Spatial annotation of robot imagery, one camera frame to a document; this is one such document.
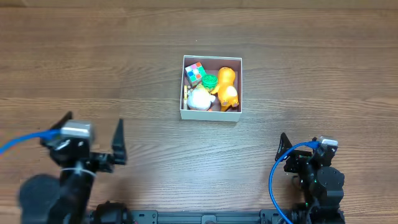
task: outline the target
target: orange toy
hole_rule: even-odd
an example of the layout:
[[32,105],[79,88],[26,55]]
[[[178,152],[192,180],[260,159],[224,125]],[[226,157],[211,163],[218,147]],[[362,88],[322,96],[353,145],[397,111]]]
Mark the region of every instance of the orange toy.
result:
[[221,111],[226,111],[229,106],[237,107],[239,105],[238,92],[234,87],[235,72],[231,68],[222,67],[218,71],[218,84],[211,91],[211,94],[218,93],[218,99],[221,103]]

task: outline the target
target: green toy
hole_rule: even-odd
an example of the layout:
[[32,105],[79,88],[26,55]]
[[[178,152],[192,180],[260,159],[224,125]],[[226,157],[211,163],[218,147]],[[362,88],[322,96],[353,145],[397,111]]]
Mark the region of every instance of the green toy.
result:
[[211,91],[214,88],[216,88],[218,83],[218,78],[215,75],[207,74],[201,79],[201,82],[207,90]]

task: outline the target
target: colorful puzzle cube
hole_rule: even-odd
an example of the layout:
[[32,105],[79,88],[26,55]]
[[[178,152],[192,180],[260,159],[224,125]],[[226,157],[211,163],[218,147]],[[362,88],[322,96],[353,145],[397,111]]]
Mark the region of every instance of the colorful puzzle cube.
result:
[[194,63],[191,66],[185,68],[187,78],[192,87],[195,87],[201,82],[202,77],[206,76],[205,69],[200,62]]

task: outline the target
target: wooden surface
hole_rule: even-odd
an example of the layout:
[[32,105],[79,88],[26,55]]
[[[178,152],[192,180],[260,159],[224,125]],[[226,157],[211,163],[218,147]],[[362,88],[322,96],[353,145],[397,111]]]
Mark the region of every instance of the wooden surface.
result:
[[[398,222],[398,11],[20,8],[0,9],[0,30],[0,144],[72,110],[109,151],[125,119],[129,163],[99,175],[90,208],[273,208],[284,131],[339,140],[347,223]],[[243,58],[238,123],[180,120],[183,55]],[[19,222],[18,188],[43,172],[59,169],[37,141],[0,158],[2,223]],[[280,205],[300,201],[275,175]]]
[[153,7],[153,8],[282,8],[282,9],[398,9],[396,0],[0,0],[18,7]]

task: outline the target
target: white plush toy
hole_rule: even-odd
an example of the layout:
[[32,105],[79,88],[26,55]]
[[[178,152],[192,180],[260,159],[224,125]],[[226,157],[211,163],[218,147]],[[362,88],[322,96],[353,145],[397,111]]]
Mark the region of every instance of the white plush toy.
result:
[[187,105],[191,110],[206,111],[215,100],[216,96],[211,95],[203,85],[199,84],[192,92],[188,92]]

